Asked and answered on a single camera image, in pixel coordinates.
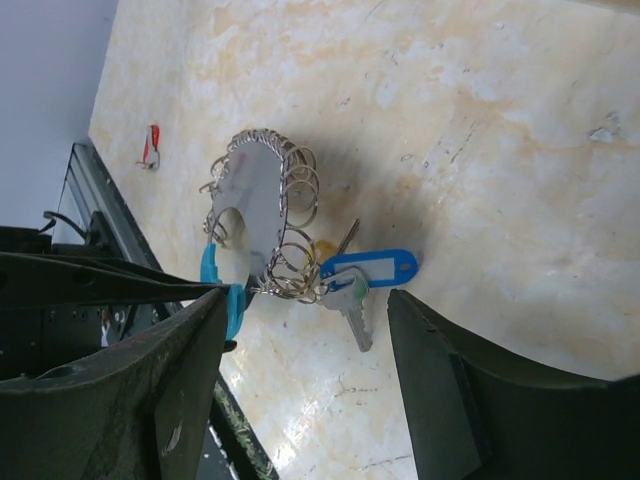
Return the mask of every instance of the wall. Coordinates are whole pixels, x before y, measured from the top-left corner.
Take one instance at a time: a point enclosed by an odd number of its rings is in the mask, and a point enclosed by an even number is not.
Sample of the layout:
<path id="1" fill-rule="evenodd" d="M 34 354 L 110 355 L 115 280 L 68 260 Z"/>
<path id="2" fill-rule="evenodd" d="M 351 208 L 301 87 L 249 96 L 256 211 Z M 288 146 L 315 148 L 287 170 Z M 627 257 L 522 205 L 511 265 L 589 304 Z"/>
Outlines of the wall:
<path id="1" fill-rule="evenodd" d="M 71 145 L 88 141 L 117 0 L 0 4 L 0 225 L 58 207 Z"/>

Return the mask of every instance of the key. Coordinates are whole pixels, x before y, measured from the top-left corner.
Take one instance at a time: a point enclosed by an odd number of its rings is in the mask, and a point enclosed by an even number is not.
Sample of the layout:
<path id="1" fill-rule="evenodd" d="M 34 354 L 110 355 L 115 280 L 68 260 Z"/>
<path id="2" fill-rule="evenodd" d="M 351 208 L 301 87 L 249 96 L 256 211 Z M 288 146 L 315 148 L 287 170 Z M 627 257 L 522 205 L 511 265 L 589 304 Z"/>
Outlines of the key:
<path id="1" fill-rule="evenodd" d="M 371 333 L 367 331 L 363 317 L 363 300 L 369 294 L 369 286 L 357 268 L 346 269 L 336 275 L 326 278 L 328 284 L 335 280 L 349 281 L 340 290 L 330 290 L 322 297 L 323 305 L 329 310 L 338 310 L 347 318 L 349 327 L 361 352 L 368 352 L 373 341 Z"/>

